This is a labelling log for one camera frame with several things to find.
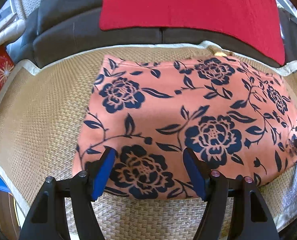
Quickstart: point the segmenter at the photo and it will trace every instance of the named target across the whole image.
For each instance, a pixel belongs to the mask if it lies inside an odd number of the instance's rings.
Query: red cloth
[[[284,64],[275,0],[103,0],[100,28],[187,27],[231,35]]]

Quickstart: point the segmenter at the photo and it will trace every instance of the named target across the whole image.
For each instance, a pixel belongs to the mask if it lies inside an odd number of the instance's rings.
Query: pillowcase
[[[137,199],[197,197],[183,164],[193,149],[228,178],[265,185],[297,162],[297,109],[277,74],[234,57],[140,63],[106,55],[72,174],[117,151],[106,190]]]

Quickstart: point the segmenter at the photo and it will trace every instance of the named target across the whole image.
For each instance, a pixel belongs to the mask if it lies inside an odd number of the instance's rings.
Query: gold starburst graphic
[[[14,65],[10,65],[8,61],[4,63],[4,66],[0,68],[0,77],[1,77],[0,83],[4,84],[6,82],[13,68],[14,68]]]

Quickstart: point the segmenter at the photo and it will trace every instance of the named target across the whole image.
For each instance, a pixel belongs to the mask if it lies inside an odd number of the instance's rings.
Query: red towel
[[[187,27],[231,35],[284,64],[275,0],[103,0],[102,30]]]

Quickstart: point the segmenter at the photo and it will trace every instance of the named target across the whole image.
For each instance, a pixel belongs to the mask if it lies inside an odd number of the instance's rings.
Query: woven mat
[[[21,69],[0,105],[0,166],[29,205],[46,176],[57,180],[71,177],[79,128],[105,54],[146,62],[212,53],[192,47],[110,48],[64,59],[36,76]],[[272,73],[264,65],[244,60]],[[297,95],[297,73],[286,80]],[[287,210],[297,201],[297,166],[262,187],[261,193],[273,217]],[[229,229],[232,204],[228,199],[222,236]],[[107,193],[93,204],[106,239],[192,239],[205,206],[199,199],[138,201]],[[69,200],[66,212],[69,230],[76,233]]]

